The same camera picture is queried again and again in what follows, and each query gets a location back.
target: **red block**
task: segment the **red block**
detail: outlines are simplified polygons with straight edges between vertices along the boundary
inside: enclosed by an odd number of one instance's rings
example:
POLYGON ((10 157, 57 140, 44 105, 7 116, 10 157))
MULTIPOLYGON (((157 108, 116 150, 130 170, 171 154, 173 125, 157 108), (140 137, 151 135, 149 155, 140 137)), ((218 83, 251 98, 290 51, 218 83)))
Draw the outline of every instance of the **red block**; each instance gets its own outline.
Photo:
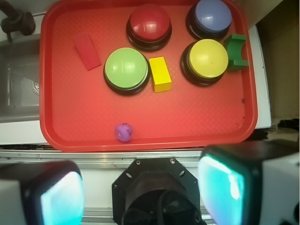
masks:
POLYGON ((91 70, 101 65, 99 56, 86 31, 76 34, 73 37, 73 41, 87 70, 91 70))

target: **purple ball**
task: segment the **purple ball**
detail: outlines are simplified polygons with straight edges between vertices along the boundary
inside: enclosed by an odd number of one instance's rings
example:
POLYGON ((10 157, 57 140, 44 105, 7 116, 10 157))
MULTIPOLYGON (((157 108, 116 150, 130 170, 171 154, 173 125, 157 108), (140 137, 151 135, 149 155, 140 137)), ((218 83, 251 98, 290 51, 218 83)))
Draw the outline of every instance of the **purple ball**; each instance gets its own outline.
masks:
POLYGON ((126 123, 117 125, 115 129, 116 136, 121 142, 129 142, 131 140, 131 132, 131 126, 126 123))

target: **plastic tray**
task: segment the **plastic tray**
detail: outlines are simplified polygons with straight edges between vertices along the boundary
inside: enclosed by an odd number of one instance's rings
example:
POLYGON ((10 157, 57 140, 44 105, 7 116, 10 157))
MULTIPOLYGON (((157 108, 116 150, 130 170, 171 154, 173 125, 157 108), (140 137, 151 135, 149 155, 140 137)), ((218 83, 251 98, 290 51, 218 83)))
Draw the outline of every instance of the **plastic tray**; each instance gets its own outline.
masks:
MULTIPOLYGON (((233 22, 227 36, 244 34, 244 15, 224 0, 233 22)), ((243 48, 250 66, 226 72, 209 87, 188 82, 180 56, 195 39, 187 31, 186 15, 196 0, 63 0, 53 5, 42 23, 40 46, 40 121, 46 140, 62 151, 131 151, 237 143, 254 130, 257 120, 255 80, 250 42, 243 48), (172 89, 154 93, 152 80, 134 96, 120 96, 103 79, 109 54, 132 47, 126 23, 135 7, 163 4, 172 23, 172 36, 163 49, 142 52, 164 56, 172 89), (87 31, 102 65, 87 71, 72 37, 87 31), (115 137, 117 124, 132 126, 132 140, 115 137)))

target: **green arch block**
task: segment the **green arch block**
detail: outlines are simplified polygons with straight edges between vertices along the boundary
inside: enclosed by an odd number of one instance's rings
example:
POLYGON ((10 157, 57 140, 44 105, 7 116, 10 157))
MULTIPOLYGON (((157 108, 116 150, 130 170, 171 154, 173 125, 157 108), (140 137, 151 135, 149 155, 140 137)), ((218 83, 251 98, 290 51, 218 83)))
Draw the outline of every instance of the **green arch block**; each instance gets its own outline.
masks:
POLYGON ((247 60, 242 59, 242 47, 246 41, 245 35, 232 34, 224 41, 224 47, 228 54, 228 70, 241 70, 249 63, 247 60))

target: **sink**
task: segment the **sink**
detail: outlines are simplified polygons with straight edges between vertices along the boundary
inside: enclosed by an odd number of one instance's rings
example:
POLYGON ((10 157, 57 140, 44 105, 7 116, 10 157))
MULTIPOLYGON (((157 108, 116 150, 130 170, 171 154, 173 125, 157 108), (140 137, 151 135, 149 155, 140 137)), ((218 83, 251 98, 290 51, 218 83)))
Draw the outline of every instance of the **sink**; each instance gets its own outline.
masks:
POLYGON ((0 42, 0 123, 39 119, 39 40, 0 42))

